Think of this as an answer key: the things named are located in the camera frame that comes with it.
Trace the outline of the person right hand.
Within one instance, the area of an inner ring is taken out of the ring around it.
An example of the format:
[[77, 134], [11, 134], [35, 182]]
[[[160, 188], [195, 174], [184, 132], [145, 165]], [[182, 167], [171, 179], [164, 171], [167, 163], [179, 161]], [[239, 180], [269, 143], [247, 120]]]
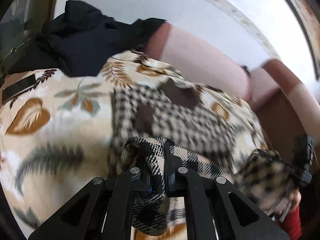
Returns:
[[297, 209], [301, 198], [299, 189], [294, 189], [287, 197], [285, 197], [274, 210], [277, 220], [282, 223], [289, 213], [292, 213]]

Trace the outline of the red sleeve forearm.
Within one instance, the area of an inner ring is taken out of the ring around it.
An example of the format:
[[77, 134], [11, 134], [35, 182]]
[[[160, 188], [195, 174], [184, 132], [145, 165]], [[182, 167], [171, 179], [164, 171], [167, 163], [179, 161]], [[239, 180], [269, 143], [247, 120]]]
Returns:
[[281, 228], [288, 234], [291, 240], [298, 240], [302, 236], [302, 228], [299, 216], [299, 206], [290, 212], [281, 223]]

